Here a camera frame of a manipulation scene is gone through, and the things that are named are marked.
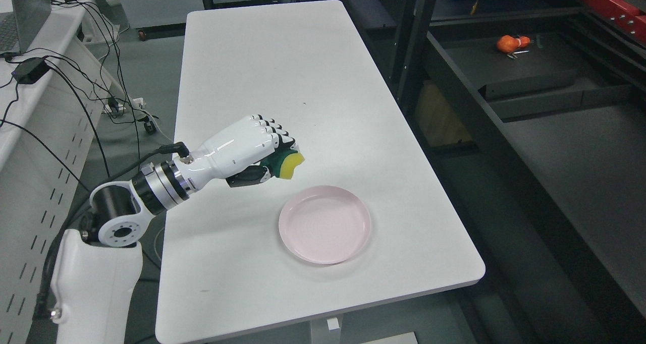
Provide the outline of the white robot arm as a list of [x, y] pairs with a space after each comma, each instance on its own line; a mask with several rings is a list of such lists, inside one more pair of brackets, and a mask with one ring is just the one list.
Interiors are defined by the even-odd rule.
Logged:
[[50, 320], [57, 343], [123, 343], [132, 293], [143, 268], [139, 240], [150, 222], [187, 201], [195, 192], [187, 167], [196, 153], [178, 142], [154, 151], [176, 157], [143, 167], [131, 180], [119, 181], [136, 163], [104, 179], [88, 195], [91, 214], [83, 231], [62, 231], [51, 244], [42, 270], [56, 304]]

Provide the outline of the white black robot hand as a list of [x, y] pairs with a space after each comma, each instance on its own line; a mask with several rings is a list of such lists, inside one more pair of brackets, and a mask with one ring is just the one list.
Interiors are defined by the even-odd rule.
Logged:
[[213, 179], [231, 187], [259, 185], [272, 178], [260, 161], [298, 144], [281, 124], [261, 115], [244, 117], [207, 139], [187, 157], [173, 160], [189, 191], [204, 188]]

